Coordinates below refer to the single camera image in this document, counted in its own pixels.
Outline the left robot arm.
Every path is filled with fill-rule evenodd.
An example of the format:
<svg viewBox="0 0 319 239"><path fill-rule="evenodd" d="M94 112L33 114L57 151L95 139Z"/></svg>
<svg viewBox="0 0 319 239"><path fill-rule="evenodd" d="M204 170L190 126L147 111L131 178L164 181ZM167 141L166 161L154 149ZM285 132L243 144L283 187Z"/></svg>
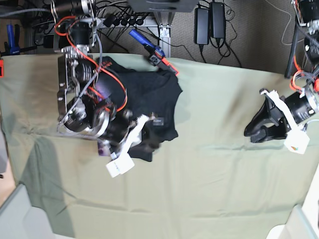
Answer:
<svg viewBox="0 0 319 239"><path fill-rule="evenodd" d="M293 0L294 35L285 78L293 94L279 96L275 90L261 89L264 103L244 130L252 143L271 140L308 143L309 118L319 112L319 2ZM297 63L299 35L303 35L304 52L313 69L308 72Z"/></svg>

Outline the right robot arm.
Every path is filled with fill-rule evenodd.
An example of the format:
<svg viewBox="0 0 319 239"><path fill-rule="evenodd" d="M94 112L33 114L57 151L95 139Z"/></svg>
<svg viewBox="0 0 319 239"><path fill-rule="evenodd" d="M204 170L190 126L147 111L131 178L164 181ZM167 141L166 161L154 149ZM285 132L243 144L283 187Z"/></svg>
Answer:
<svg viewBox="0 0 319 239"><path fill-rule="evenodd" d="M54 31L59 37L57 131L94 140L101 156L117 159L127 153L150 162L160 142L151 130L153 112L138 112L129 99L124 70L111 59L94 59L90 51L101 40L100 18L93 0L53 0Z"/></svg>

